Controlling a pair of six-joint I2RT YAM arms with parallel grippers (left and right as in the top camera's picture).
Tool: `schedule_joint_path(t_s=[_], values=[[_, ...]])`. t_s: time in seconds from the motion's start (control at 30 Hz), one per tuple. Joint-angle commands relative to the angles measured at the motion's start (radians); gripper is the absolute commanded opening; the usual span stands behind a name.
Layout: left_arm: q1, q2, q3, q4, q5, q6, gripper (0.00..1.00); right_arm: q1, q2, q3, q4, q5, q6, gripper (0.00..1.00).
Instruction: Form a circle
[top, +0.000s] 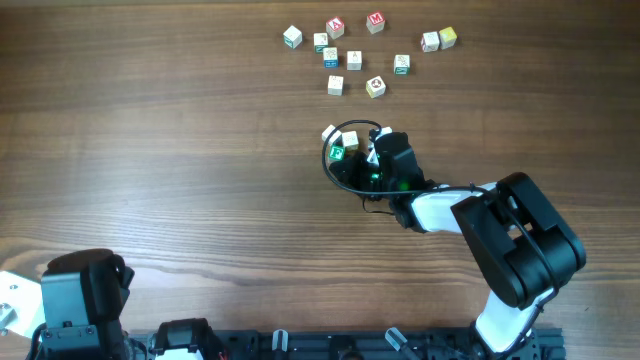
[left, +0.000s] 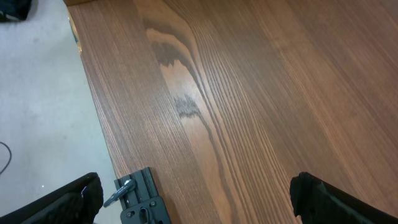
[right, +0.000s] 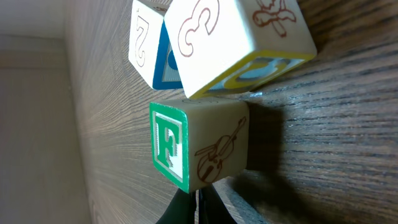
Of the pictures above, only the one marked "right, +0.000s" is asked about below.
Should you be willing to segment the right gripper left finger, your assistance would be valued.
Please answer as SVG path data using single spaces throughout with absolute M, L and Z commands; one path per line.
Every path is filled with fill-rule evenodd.
M 178 189 L 156 224 L 194 224 L 196 208 L 196 192 L 186 193 Z

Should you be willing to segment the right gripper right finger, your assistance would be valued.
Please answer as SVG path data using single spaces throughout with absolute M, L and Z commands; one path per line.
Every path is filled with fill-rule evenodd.
M 199 224 L 236 224 L 213 185 L 199 190 Z

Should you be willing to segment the green F block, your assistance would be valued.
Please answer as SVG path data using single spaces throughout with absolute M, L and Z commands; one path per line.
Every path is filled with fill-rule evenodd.
M 249 106 L 227 98 L 149 105 L 155 168 L 186 193 L 246 168 Z

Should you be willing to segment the blue edged white block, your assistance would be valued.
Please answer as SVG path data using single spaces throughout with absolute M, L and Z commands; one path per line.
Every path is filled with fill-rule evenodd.
M 155 90 L 181 89 L 169 35 L 164 23 L 168 5 L 133 0 L 128 59 Z

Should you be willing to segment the plain white block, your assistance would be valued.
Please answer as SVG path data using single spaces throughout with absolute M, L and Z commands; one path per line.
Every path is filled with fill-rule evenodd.
M 174 0 L 164 21 L 189 99 L 251 91 L 317 56 L 296 0 Z

